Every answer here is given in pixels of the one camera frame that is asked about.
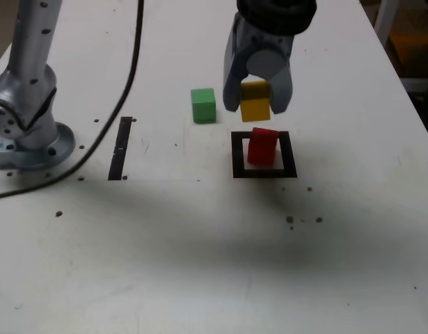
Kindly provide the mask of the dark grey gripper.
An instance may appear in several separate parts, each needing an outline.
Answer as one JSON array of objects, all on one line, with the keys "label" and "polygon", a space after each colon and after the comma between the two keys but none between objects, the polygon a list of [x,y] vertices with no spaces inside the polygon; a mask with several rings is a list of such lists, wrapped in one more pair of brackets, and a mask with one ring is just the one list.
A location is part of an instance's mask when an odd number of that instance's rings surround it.
[{"label": "dark grey gripper", "polygon": [[[249,74],[260,77],[269,83],[270,106],[275,114],[284,113],[293,93],[290,70],[290,56],[294,36],[270,34],[248,23],[241,14],[236,13],[228,37],[223,62],[223,104],[226,110],[236,111],[241,97],[241,81]],[[245,47],[274,48],[261,49],[247,60],[246,55],[238,53]]]}]

